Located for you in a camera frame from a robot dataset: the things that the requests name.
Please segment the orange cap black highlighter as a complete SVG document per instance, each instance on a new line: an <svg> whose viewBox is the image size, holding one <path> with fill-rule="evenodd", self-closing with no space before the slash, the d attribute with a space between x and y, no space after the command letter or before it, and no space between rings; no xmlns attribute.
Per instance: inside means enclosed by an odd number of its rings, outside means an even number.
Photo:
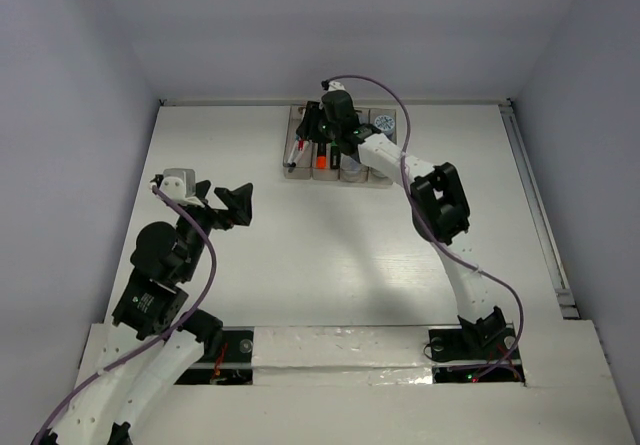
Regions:
<svg viewBox="0 0 640 445"><path fill-rule="evenodd" d="M316 158L314 167L316 170L326 170L328 165L328 149L326 143L319 143L316 146Z"/></svg>

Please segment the blue label putty jar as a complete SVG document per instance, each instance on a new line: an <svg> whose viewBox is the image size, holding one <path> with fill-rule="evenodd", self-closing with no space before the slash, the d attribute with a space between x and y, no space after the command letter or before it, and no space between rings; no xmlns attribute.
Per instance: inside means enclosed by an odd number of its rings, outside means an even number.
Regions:
<svg viewBox="0 0 640 445"><path fill-rule="evenodd" d="M389 113L372 113L372 124L390 140L393 140L396 134L396 119L394 114Z"/></svg>

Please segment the black cap white marker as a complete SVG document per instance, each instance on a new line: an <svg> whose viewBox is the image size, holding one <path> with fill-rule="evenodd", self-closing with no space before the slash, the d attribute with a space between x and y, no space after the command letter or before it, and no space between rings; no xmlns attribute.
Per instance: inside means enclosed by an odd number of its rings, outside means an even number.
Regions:
<svg viewBox="0 0 640 445"><path fill-rule="evenodd" d="M284 166L288 169L295 169L298 166L299 161L301 160L301 158L303 157L307 146L308 146L308 142L306 141L305 146L302 150L298 151L297 150L297 140L294 142L291 152L288 156L287 161L285 162Z"/></svg>

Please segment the green cap black highlighter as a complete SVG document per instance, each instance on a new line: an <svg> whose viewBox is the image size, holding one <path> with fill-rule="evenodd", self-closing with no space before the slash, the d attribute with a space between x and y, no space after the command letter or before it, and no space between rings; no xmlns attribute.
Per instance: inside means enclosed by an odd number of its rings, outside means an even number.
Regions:
<svg viewBox="0 0 640 445"><path fill-rule="evenodd" d="M330 148L329 156L329 168L331 170L337 170L340 168L341 152L337 145L332 145Z"/></svg>

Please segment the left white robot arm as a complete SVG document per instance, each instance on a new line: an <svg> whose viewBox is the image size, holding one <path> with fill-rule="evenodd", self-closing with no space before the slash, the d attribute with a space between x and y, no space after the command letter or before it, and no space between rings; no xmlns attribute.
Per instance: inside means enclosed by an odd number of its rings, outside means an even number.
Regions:
<svg viewBox="0 0 640 445"><path fill-rule="evenodd" d="M188 305L182 286L202 254L215 252L212 231L250 224L253 186L214 189L219 208L208 203L210 182L196 181L190 170L165 170L150 189L178 220L139 232L133 269L91 375L54 409L36 444L131 444L190 366L226 351L222 321L200 309L202 296Z"/></svg>

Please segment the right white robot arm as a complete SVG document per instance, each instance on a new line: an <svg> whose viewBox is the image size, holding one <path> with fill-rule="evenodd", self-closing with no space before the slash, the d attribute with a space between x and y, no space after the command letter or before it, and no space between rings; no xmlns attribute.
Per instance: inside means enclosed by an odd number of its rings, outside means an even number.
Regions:
<svg viewBox="0 0 640 445"><path fill-rule="evenodd" d="M455 166L406 154L379 127L359 119L344 90L329 90L320 101L307 102L296 134L316 145L335 145L405 189L413 225L437 251L453 289L462 349L473 357L491 351L506 321L479 267L471 263L470 245L462 240L470 227L470 207Z"/></svg>

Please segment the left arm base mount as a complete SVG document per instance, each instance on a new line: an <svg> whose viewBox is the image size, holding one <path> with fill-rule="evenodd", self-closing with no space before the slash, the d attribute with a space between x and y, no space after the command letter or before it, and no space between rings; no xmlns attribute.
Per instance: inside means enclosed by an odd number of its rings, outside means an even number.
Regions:
<svg viewBox="0 0 640 445"><path fill-rule="evenodd" d="M253 383L253 328L224 329L215 351L207 351L175 382L176 385L235 386Z"/></svg>

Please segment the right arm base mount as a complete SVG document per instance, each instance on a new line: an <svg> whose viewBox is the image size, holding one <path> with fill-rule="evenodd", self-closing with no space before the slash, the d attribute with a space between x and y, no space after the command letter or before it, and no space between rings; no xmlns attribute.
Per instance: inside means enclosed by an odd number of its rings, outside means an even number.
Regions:
<svg viewBox="0 0 640 445"><path fill-rule="evenodd" d="M508 326L488 345L475 347L466 342L460 327L431 328L423 354L436 363L495 361L513 345L515 335L514 328Z"/></svg>

